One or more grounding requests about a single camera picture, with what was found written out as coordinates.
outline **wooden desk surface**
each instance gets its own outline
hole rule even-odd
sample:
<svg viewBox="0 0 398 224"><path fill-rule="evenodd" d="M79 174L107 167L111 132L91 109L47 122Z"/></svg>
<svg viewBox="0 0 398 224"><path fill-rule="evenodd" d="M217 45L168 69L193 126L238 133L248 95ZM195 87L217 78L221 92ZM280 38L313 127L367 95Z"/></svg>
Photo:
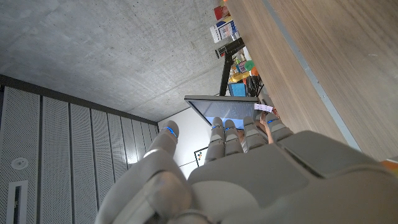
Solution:
<svg viewBox="0 0 398 224"><path fill-rule="evenodd" d="M361 150L398 156L398 3L266 0ZM261 0L226 3L283 122L346 142Z"/></svg>

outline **concrete ceiling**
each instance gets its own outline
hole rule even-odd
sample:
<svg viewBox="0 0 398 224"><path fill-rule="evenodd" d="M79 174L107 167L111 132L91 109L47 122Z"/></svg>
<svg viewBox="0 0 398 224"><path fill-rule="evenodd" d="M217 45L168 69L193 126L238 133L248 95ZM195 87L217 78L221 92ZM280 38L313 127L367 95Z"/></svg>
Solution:
<svg viewBox="0 0 398 224"><path fill-rule="evenodd" d="M218 93L217 0L0 1L0 73L153 121Z"/></svg>

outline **black cable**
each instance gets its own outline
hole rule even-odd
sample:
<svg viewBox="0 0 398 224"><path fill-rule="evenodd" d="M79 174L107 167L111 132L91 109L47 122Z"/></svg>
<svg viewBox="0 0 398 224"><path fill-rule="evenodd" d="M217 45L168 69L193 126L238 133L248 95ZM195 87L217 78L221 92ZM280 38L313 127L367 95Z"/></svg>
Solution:
<svg viewBox="0 0 398 224"><path fill-rule="evenodd" d="M264 87L264 84L262 84L262 86L261 86L260 90L257 92L257 97L259 97L259 95L260 95L260 92L261 92L261 90L262 90L262 87Z"/></svg>

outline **perforated metal wall panel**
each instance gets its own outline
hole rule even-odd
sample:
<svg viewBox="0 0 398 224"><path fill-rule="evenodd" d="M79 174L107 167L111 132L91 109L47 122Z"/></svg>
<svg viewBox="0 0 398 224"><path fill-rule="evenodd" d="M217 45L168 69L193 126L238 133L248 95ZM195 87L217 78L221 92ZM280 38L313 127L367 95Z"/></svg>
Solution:
<svg viewBox="0 0 398 224"><path fill-rule="evenodd" d="M124 151L120 117L108 114L108 124L109 135L111 136L114 178L117 181L127 171L126 152Z"/></svg>
<svg viewBox="0 0 398 224"><path fill-rule="evenodd" d="M40 96L6 87L0 128L0 223L6 222L9 182L28 180L27 223L36 223ZM28 167L11 162L26 158Z"/></svg>
<svg viewBox="0 0 398 224"><path fill-rule="evenodd" d="M156 126L149 124L149 132L150 132L150 138L152 139L153 142L157 136Z"/></svg>
<svg viewBox="0 0 398 224"><path fill-rule="evenodd" d="M134 130L134 139L136 140L137 157L138 161L140 161L142 158L144 158L144 155L146 153L144 137L142 135L141 129L141 122L133 120L132 129Z"/></svg>
<svg viewBox="0 0 398 224"><path fill-rule="evenodd" d="M132 132L132 123L131 119L129 118L121 118L121 119L122 119L124 146L126 148L126 155L127 155L127 164L131 165L138 161L136 143L134 141L134 134Z"/></svg>
<svg viewBox="0 0 398 224"><path fill-rule="evenodd" d="M91 120L93 123L98 204L101 205L106 193L114 184L108 118L105 112L91 110Z"/></svg>
<svg viewBox="0 0 398 224"><path fill-rule="evenodd" d="M43 97L41 223L72 223L68 103Z"/></svg>
<svg viewBox="0 0 398 224"><path fill-rule="evenodd" d="M94 223L97 214L97 196L90 109L71 104L70 121L75 223Z"/></svg>
<svg viewBox="0 0 398 224"><path fill-rule="evenodd" d="M147 123L142 123L142 135L144 136L145 150L148 151L150 144L152 143L152 139L150 138L149 126Z"/></svg>

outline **green ball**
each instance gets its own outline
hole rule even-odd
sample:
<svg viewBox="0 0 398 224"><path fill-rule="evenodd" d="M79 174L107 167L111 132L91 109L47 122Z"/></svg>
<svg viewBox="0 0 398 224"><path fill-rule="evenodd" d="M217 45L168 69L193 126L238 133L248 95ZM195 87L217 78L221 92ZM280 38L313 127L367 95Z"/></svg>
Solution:
<svg viewBox="0 0 398 224"><path fill-rule="evenodd" d="M244 64L244 69L246 69L246 71L251 71L254 67L254 62L252 60L248 60L245 64Z"/></svg>

